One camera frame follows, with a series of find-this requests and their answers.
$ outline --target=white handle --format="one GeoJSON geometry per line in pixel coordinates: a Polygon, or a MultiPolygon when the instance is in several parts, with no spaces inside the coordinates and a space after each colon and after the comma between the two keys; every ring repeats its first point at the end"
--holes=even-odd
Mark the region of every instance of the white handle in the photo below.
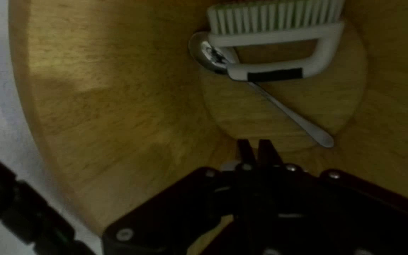
{"type": "Polygon", "coordinates": [[[332,23],[319,27],[299,30],[238,34],[238,35],[213,35],[210,43],[214,47],[242,47],[265,45],[303,40],[319,40],[312,57],[305,60],[271,64],[232,64],[228,65],[228,75],[235,81],[278,81],[300,79],[320,74],[332,62],[344,30],[344,21],[332,23]]]}

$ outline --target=wooden surface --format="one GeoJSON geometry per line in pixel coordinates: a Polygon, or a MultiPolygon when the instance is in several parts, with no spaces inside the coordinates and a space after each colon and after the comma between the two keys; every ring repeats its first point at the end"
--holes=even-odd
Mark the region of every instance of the wooden surface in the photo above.
{"type": "Polygon", "coordinates": [[[266,85],[332,132],[344,126],[336,149],[298,152],[310,143],[288,119],[187,55],[187,40],[205,28],[213,3],[11,0],[26,116],[50,171],[92,230],[102,232],[198,166],[234,160],[230,135],[272,136],[285,160],[312,173],[339,167],[408,196],[408,1],[349,0],[354,27],[337,64],[315,79],[266,85]],[[232,106],[218,105],[225,91],[238,95],[232,106]],[[234,103],[252,103],[252,122],[234,103]],[[259,132],[258,113],[276,119],[259,132]],[[238,129],[239,120],[248,128],[238,129]]]}

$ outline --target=brush handle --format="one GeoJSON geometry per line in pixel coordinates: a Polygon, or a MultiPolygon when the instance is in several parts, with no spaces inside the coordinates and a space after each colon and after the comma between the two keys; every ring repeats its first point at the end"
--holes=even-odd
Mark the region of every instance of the brush handle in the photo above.
{"type": "Polygon", "coordinates": [[[214,47],[266,45],[290,41],[317,40],[316,50],[309,58],[286,62],[228,65],[228,75],[235,81],[265,82],[282,79],[302,79],[323,72],[336,54],[343,30],[344,21],[339,21],[327,26],[288,31],[238,35],[210,34],[208,38],[214,47]]]}
{"type": "Polygon", "coordinates": [[[248,82],[248,85],[261,94],[266,101],[269,101],[272,105],[275,105],[278,109],[281,109],[286,116],[289,116],[298,126],[300,126],[316,143],[319,143],[322,147],[334,147],[334,139],[333,136],[322,129],[320,126],[312,123],[310,120],[305,119],[299,113],[293,112],[290,108],[279,102],[276,98],[273,98],[269,92],[264,91],[259,85],[254,82],[248,82]]]}

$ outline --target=spoon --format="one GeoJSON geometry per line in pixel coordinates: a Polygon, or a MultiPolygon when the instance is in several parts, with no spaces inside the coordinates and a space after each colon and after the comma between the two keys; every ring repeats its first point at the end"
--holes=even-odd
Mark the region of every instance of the spoon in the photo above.
{"type": "MultiPolygon", "coordinates": [[[[188,50],[191,57],[198,61],[204,68],[217,72],[227,74],[227,67],[231,64],[238,64],[239,58],[234,48],[220,48],[213,47],[208,41],[207,33],[197,33],[190,38],[188,50]]],[[[262,89],[255,82],[248,82],[248,85],[262,95],[266,101],[275,105],[279,111],[282,111],[286,116],[289,116],[298,126],[300,126],[316,143],[322,147],[333,147],[334,139],[333,136],[317,126],[316,123],[305,119],[285,103],[279,102],[269,92],[262,89]]]]}

